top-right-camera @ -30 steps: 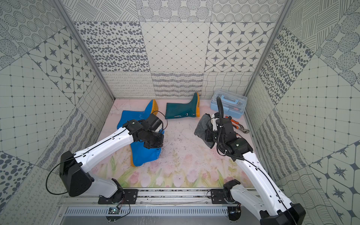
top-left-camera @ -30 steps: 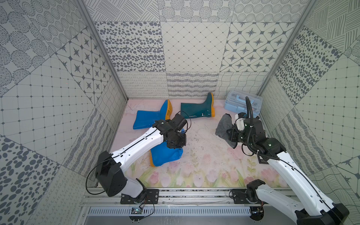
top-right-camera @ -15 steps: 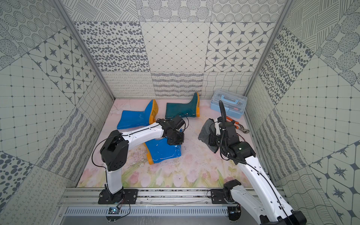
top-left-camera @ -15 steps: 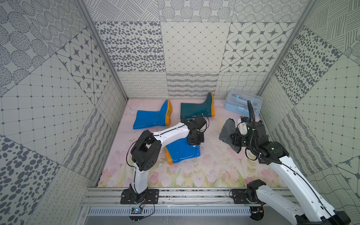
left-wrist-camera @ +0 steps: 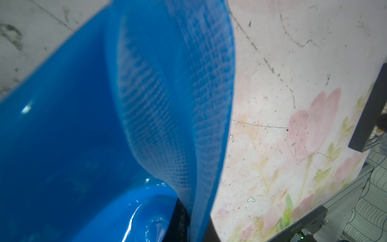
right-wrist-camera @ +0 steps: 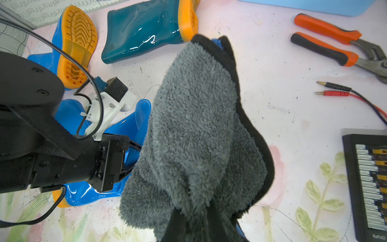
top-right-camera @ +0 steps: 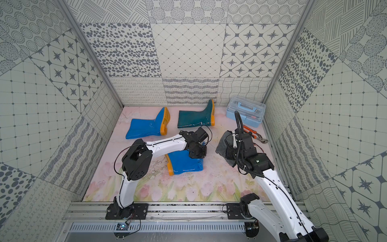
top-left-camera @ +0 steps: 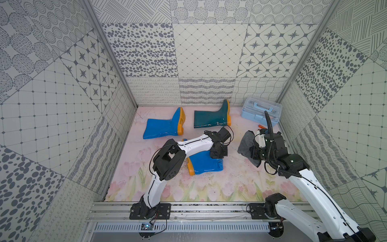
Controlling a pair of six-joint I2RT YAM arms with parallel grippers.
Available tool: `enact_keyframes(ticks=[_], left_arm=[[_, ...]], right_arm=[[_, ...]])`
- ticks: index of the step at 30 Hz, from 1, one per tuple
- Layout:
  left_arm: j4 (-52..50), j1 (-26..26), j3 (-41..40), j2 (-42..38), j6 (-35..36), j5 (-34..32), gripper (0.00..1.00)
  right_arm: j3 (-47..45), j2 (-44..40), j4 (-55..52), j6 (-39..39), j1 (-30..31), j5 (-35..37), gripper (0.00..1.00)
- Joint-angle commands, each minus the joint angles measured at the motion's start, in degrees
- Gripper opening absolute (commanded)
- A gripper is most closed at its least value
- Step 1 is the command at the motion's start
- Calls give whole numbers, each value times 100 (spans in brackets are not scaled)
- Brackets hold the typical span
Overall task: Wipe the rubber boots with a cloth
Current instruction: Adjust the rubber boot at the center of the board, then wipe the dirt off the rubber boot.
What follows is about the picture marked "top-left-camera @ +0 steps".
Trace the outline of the grey microfibre cloth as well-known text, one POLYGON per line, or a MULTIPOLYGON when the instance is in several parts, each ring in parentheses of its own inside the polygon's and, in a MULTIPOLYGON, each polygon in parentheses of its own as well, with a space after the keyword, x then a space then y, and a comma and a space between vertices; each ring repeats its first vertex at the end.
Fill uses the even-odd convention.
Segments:
POLYGON ((255 134, 253 131, 247 131, 237 149, 237 153, 247 158, 255 167, 259 167, 261 165, 261 161, 252 158, 251 148, 254 146, 253 139, 255 134))

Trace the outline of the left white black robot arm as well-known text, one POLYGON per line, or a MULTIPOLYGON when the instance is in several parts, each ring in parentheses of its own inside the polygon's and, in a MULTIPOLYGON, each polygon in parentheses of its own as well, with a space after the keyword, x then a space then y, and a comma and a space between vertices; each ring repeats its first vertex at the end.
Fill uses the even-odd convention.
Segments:
POLYGON ((212 159, 226 157, 231 137, 232 134, 226 128, 221 128, 217 132, 204 131, 201 136, 187 141, 169 139, 151 159, 152 181, 140 199, 141 209, 147 214, 156 212, 167 182, 179 173, 183 162, 190 156, 209 151, 212 159))

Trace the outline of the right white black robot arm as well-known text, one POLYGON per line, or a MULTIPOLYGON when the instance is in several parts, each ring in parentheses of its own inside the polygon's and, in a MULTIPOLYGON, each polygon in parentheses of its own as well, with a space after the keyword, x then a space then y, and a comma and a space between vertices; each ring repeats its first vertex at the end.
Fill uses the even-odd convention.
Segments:
POLYGON ((254 160, 264 161, 275 174, 287 178, 307 199, 319 219, 295 207, 284 195, 275 193, 265 199, 261 209, 268 218, 291 222, 314 242, 374 242, 375 234, 360 227, 327 193, 307 162, 290 154, 281 133, 261 129, 253 135, 250 148, 254 160))

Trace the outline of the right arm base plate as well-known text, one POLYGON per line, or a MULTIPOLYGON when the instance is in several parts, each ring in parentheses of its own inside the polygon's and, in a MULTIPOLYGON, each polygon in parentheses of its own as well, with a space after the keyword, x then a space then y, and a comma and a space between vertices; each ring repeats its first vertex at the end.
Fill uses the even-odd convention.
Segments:
POLYGON ((264 203, 249 203, 246 206, 246 212, 251 216, 251 219, 253 220, 286 220, 286 218, 279 216, 274 210, 267 211, 264 203))

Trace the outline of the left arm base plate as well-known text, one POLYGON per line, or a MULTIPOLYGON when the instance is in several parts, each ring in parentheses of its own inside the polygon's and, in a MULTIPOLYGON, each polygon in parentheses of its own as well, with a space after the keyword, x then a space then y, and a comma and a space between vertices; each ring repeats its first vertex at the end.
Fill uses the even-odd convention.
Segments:
POLYGON ((157 219, 169 219, 171 212, 170 203, 160 203, 156 207, 148 208, 145 203, 135 203, 130 209, 130 220, 145 220, 156 217, 157 219))

